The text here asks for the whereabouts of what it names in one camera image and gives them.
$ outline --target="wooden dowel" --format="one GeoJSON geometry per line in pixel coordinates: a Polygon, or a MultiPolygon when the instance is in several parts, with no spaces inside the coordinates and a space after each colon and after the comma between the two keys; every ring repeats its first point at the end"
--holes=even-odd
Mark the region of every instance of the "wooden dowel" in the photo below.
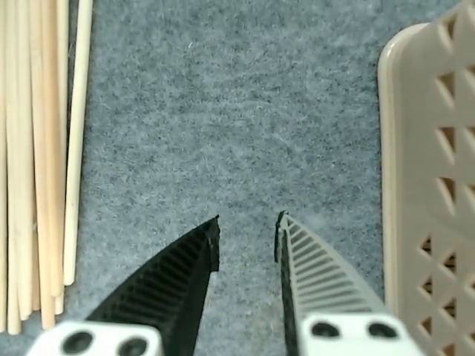
{"type": "Polygon", "coordinates": [[[7,329],[7,108],[5,102],[5,56],[7,2],[0,0],[0,332],[7,329]]]}
{"type": "Polygon", "coordinates": [[[18,208],[16,241],[19,307],[22,320],[33,310],[33,123],[31,119],[30,33],[28,0],[17,0],[18,123],[17,182],[13,197],[18,208]]]}
{"type": "MultiPolygon", "coordinates": [[[[17,192],[16,171],[16,123],[18,121],[18,68],[16,29],[16,0],[7,0],[7,184],[8,194],[14,197],[17,192]]],[[[9,334],[19,334],[22,325],[19,314],[18,280],[16,275],[16,201],[8,200],[8,301],[7,330],[9,334]]]]}
{"type": "Polygon", "coordinates": [[[35,226],[33,231],[33,311],[40,310],[41,301],[39,299],[39,250],[38,250],[38,228],[35,226]]]}
{"type": "Polygon", "coordinates": [[[65,310],[65,294],[61,294],[59,297],[54,298],[54,314],[61,315],[65,310]]]}
{"type": "MultiPolygon", "coordinates": [[[[68,146],[68,51],[69,51],[69,0],[58,0],[57,3],[58,21],[58,89],[59,89],[59,131],[61,136],[61,195],[63,208],[66,200],[66,159],[68,146]]],[[[59,242],[59,259],[64,259],[65,235],[62,231],[62,238],[59,242]]],[[[64,310],[64,292],[55,300],[56,315],[62,314],[64,310]]]]}
{"type": "Polygon", "coordinates": [[[58,50],[56,0],[42,3],[42,55],[45,98],[45,156],[47,169],[47,211],[50,233],[51,294],[64,291],[61,241],[64,238],[65,200],[62,186],[61,133],[58,97],[58,50]]]}
{"type": "Polygon", "coordinates": [[[66,182],[66,147],[68,137],[69,0],[58,0],[57,7],[59,124],[61,133],[63,177],[64,182],[66,182]]]}
{"type": "Polygon", "coordinates": [[[30,50],[31,87],[33,103],[33,138],[35,153],[36,221],[38,229],[39,281],[42,326],[55,325],[54,298],[50,285],[50,238],[48,216],[47,162],[45,151],[45,98],[42,60],[42,6],[40,1],[30,1],[30,50]]]}
{"type": "Polygon", "coordinates": [[[69,133],[68,173],[65,212],[65,285],[74,282],[81,183],[82,140],[88,87],[89,53],[93,0],[80,0],[77,19],[76,58],[74,62],[71,128],[69,133]]]}

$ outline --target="chopstick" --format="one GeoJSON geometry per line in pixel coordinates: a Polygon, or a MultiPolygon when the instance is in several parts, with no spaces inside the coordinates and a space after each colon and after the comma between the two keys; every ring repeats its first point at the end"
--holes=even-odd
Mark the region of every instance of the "chopstick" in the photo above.
{"type": "Polygon", "coordinates": [[[89,53],[93,0],[80,0],[74,62],[71,129],[68,151],[65,211],[65,285],[75,280],[79,189],[81,182],[82,140],[84,136],[86,90],[88,86],[89,53]]]}
{"type": "Polygon", "coordinates": [[[7,108],[6,91],[6,36],[7,2],[0,0],[0,332],[7,329],[7,108]]]}

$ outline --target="triangular cutout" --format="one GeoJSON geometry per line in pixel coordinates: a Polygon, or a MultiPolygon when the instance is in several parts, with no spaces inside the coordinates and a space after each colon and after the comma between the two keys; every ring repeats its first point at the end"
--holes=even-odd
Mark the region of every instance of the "triangular cutout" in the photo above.
{"type": "Polygon", "coordinates": [[[451,344],[444,348],[444,354],[447,356],[455,356],[455,345],[451,344]]]}
{"type": "Polygon", "coordinates": [[[422,289],[429,295],[432,295],[432,278],[430,277],[428,280],[425,281],[422,289]]]}
{"type": "Polygon", "coordinates": [[[468,127],[467,132],[468,132],[468,139],[470,141],[472,141],[472,143],[475,145],[475,126],[474,127],[468,127]]]}
{"type": "Polygon", "coordinates": [[[449,269],[452,273],[456,273],[456,253],[452,253],[447,259],[444,261],[445,268],[449,269]]]}
{"type": "Polygon", "coordinates": [[[439,178],[439,187],[444,196],[449,212],[454,214],[456,202],[456,184],[453,179],[439,178]]]}
{"type": "Polygon", "coordinates": [[[451,38],[452,41],[453,41],[454,36],[455,36],[455,21],[456,21],[456,19],[457,19],[456,15],[453,15],[452,17],[450,17],[448,20],[446,20],[444,22],[447,34],[451,38]]]}
{"type": "Polygon", "coordinates": [[[439,77],[439,81],[448,94],[453,99],[455,97],[455,78],[453,72],[443,74],[439,77]]]}
{"type": "Polygon", "coordinates": [[[456,301],[455,299],[452,299],[448,304],[444,306],[445,312],[449,314],[453,319],[456,318],[456,301]]]}
{"type": "Polygon", "coordinates": [[[432,334],[432,318],[431,317],[428,317],[426,320],[424,320],[421,323],[421,325],[429,335],[432,334]]]}
{"type": "Polygon", "coordinates": [[[429,237],[422,243],[421,250],[423,250],[429,256],[432,255],[432,238],[429,237]]]}
{"type": "Polygon", "coordinates": [[[439,136],[442,148],[453,161],[453,155],[455,153],[455,128],[438,128],[437,135],[439,136]]]}

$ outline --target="plastic basket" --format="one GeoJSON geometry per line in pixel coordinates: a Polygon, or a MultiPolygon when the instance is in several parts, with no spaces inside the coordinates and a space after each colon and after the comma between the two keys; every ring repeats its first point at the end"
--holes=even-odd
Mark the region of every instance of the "plastic basket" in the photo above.
{"type": "Polygon", "coordinates": [[[428,355],[475,355],[475,1],[379,61],[386,304],[428,355]]]}

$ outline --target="gray carpet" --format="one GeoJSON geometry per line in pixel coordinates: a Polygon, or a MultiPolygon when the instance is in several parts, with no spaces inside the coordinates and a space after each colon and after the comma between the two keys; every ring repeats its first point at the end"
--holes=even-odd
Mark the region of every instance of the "gray carpet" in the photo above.
{"type": "MultiPolygon", "coordinates": [[[[453,4],[96,1],[78,276],[60,320],[84,318],[215,214],[221,271],[197,356],[284,355],[272,259],[283,209],[382,295],[376,64],[398,30],[453,4]]],[[[38,333],[36,315],[0,336],[1,354],[23,355],[38,333]]]]}

